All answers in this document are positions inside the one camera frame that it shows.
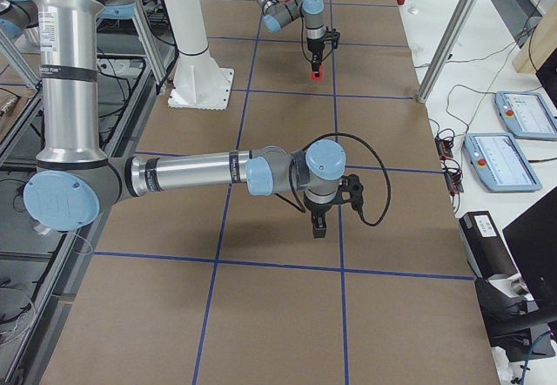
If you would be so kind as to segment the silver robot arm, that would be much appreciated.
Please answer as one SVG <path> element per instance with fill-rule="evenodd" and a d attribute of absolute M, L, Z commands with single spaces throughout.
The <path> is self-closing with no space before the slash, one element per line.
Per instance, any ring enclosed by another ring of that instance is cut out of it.
<path fill-rule="evenodd" d="M 307 49 L 312 56 L 309 61 L 312 79 L 322 77 L 325 41 L 329 30 L 324 22 L 324 0 L 255 0 L 262 10 L 263 23 L 271 33 L 283 30 L 287 25 L 302 19 Z"/>
<path fill-rule="evenodd" d="M 148 22 L 138 30 L 142 71 L 119 106 L 100 101 L 114 72 L 100 63 L 104 19 L 144 17 L 141 0 L 25 0 L 37 8 L 43 123 L 36 172 L 23 187 L 32 219 L 59 232 L 88 226 L 117 203 L 171 189 L 246 184 L 254 196 L 292 194 L 310 214 L 312 234 L 325 236 L 325 214 L 342 202 L 346 154 L 330 135 L 296 152 L 277 146 L 146 159 L 136 153 L 154 100 L 172 83 L 170 107 L 222 111 L 234 72 L 210 52 L 200 0 L 162 0 L 173 43 L 162 52 Z"/>

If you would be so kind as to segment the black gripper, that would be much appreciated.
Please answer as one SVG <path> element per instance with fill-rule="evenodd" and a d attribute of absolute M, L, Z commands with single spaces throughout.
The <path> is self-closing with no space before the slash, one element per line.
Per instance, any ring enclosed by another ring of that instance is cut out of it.
<path fill-rule="evenodd" d="M 309 197 L 304 197 L 304 205 L 311 212 L 312 236 L 314 238 L 324 238 L 326 236 L 327 225 L 325 214 L 340 201 L 332 199 L 326 203 L 312 201 Z"/>
<path fill-rule="evenodd" d="M 320 71 L 323 62 L 323 51 L 325 49 L 325 39 L 323 37 L 319 37 L 319 38 L 308 37 L 306 39 L 306 44 L 307 44 L 307 49 L 312 53 L 312 59 L 311 59 L 312 71 Z"/>

